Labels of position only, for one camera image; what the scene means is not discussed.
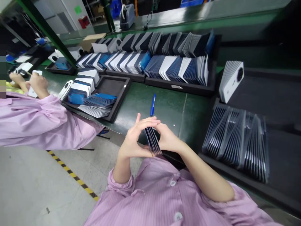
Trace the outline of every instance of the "gray floor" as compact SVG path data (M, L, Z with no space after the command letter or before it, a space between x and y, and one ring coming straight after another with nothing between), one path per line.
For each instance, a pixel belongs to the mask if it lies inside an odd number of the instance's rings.
M106 188L124 140L112 131L107 137L111 140L96 137L86 147L95 151L53 151L97 195ZM133 175L141 162L131 160ZM276 222L301 225L298 219L252 198ZM81 226L96 201L46 151L21 146L0 147L0 204L3 226Z

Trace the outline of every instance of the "black chair leg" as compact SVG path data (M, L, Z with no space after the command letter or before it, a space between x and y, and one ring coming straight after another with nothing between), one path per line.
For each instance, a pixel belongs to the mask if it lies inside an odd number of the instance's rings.
M94 151L95 149L89 149L89 148L80 148L78 150L83 150L83 151Z
M105 138L105 139L107 139L107 140L109 140L110 138L109 137L103 137L103 136L101 136L101 135L97 135L98 137L101 137L101 138Z

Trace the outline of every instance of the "hand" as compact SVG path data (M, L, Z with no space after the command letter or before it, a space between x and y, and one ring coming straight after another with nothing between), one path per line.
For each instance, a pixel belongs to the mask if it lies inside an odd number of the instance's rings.
M29 80L29 84L40 99L43 99L50 95L47 91L48 81L46 80L46 78L39 75L38 73L32 73Z
M161 150L172 151L180 154L187 146L185 142L180 140L166 124L160 123L154 128L161 135L159 140L159 146Z
M155 127L161 123L157 120L157 117L151 117L142 119L140 121L141 114L138 113L135 125L128 130L125 140L120 147L119 155L123 158L131 157L152 157L151 152L148 149L140 147L137 143L139 135L146 127Z
M9 77L12 81L15 82L15 84L19 85L25 83L25 79L20 74L10 73Z

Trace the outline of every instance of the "red fire extinguisher box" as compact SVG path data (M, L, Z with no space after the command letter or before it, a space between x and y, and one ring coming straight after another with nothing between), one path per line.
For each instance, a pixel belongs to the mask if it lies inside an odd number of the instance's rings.
M81 27L83 29L87 28L90 26L90 22L89 22L89 19L88 19L88 16L82 16L78 19L79 23L81 24Z

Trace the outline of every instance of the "green sticker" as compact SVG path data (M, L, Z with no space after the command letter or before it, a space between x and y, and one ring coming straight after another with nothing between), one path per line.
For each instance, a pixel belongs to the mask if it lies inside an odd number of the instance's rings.
M80 7L79 5L76 6L76 7L74 8L74 10L75 10L75 12L76 12L77 15L81 14L81 12L82 12L82 9L81 9L81 7Z

